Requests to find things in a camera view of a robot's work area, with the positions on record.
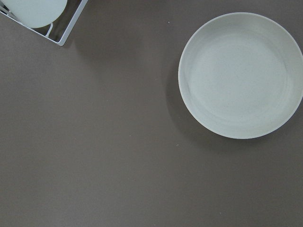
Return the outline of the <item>round white plate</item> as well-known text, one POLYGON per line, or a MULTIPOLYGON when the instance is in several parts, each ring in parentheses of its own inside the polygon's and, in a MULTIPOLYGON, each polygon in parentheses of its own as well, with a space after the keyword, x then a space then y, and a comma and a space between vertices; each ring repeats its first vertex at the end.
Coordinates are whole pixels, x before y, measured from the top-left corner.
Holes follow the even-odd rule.
POLYGON ((303 98, 303 54, 277 22, 234 12, 202 25, 187 42, 178 85, 192 116, 233 139, 267 135, 303 98))

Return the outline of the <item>pale round cup bottom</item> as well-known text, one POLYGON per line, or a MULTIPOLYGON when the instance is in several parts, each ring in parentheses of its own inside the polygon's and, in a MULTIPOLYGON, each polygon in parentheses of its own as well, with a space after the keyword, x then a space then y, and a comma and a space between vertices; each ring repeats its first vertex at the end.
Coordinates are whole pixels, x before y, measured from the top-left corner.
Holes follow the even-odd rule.
POLYGON ((17 21, 29 28, 54 22, 64 11, 67 0, 2 0, 17 21))

